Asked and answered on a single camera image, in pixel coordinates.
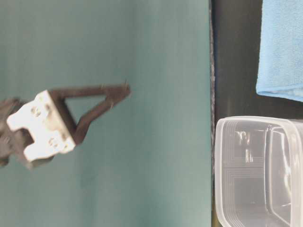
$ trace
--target robotic arm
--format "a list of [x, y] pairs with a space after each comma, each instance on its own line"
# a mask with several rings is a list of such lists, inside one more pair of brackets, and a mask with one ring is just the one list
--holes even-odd
[[[90, 124], [130, 94], [128, 84], [61, 88], [39, 93], [31, 102], [8, 99], [0, 103], [0, 166], [9, 156], [28, 168], [50, 162], [58, 154], [81, 144]], [[105, 96], [76, 123], [65, 99]]]

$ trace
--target black surface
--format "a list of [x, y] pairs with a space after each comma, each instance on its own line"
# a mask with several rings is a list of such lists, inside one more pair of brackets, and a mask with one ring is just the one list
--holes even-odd
[[261, 0], [213, 0], [215, 121], [256, 115], [302, 119], [303, 104], [258, 96]]

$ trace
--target blue cloth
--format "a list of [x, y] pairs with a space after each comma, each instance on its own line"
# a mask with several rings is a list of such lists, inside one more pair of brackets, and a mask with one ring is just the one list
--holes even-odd
[[263, 0], [256, 89], [303, 102], [303, 0]]

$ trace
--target green mat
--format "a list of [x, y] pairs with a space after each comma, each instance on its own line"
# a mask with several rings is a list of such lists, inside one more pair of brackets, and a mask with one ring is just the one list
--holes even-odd
[[1, 0], [0, 79], [1, 99], [132, 88], [73, 152], [0, 170], [1, 226], [211, 226], [208, 1]]

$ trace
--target clear plastic container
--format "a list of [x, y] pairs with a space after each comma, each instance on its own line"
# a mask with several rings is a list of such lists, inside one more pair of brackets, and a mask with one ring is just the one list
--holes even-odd
[[303, 123], [267, 117], [221, 119], [215, 139], [215, 197], [224, 227], [303, 227]]

